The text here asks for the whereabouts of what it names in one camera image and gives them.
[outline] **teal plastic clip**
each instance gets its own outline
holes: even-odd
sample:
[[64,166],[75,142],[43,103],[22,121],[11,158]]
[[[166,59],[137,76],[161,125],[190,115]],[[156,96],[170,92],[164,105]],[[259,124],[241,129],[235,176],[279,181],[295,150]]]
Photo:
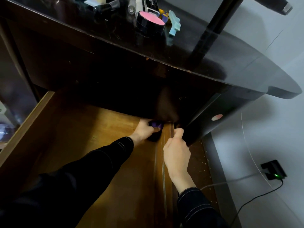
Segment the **teal plastic clip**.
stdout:
[[180,31],[180,19],[175,15],[173,11],[169,11],[169,18],[172,23],[171,30],[169,32],[170,35],[175,36],[177,31]]

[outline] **black cable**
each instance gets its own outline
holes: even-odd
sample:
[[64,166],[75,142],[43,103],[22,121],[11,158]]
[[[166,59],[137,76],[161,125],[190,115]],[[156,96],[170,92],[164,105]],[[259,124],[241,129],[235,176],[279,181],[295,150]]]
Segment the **black cable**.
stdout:
[[[283,184],[284,184],[284,183],[283,183],[283,180],[282,180],[282,179],[279,179],[279,180],[281,180],[282,184],[281,184],[278,188],[276,188],[276,189],[274,189],[274,190],[272,190],[272,191],[269,191],[269,192],[266,193],[266,194],[270,194],[271,192],[274,192],[274,191],[276,191],[277,189],[279,189],[279,188],[281,188],[281,187],[283,186]],[[238,213],[235,215],[235,217],[234,217],[234,219],[233,219],[233,221],[232,221],[230,227],[232,227],[232,225],[233,225],[235,219],[237,218],[239,212],[241,211],[241,209],[242,209],[245,205],[247,205],[248,203],[252,202],[254,199],[257,199],[257,198],[259,198],[259,197],[262,197],[262,196],[264,196],[264,195],[266,195],[266,194],[259,195],[259,196],[255,197],[255,198],[251,199],[249,202],[245,203],[244,205],[242,205],[241,208],[239,209]]]

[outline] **person's left hand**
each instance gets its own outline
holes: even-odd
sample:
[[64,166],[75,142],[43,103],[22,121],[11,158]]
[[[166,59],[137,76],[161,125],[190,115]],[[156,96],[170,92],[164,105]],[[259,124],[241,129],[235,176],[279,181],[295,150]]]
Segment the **person's left hand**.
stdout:
[[141,119],[134,131],[129,137],[133,140],[134,146],[138,145],[141,141],[150,137],[153,133],[160,131],[158,127],[149,126],[148,119]]

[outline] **baseboard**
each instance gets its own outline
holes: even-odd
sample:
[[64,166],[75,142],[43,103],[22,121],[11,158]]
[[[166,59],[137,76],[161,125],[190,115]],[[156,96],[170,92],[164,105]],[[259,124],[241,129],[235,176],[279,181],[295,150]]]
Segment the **baseboard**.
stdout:
[[[210,174],[213,183],[226,182],[226,177],[222,168],[221,161],[214,145],[211,133],[202,138],[206,157],[209,160]],[[222,217],[230,224],[237,213],[228,184],[214,186],[214,190]],[[237,217],[233,228],[242,228],[241,222]]]

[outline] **drawer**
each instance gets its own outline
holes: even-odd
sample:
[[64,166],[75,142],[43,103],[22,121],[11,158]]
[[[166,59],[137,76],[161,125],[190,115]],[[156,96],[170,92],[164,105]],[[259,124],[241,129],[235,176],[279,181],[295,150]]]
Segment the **drawer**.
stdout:
[[[47,92],[0,152],[0,204],[28,189],[38,174],[132,134],[139,119],[89,105],[70,92]],[[77,227],[173,227],[177,191],[163,161],[172,136],[168,123],[158,142],[136,147]]]

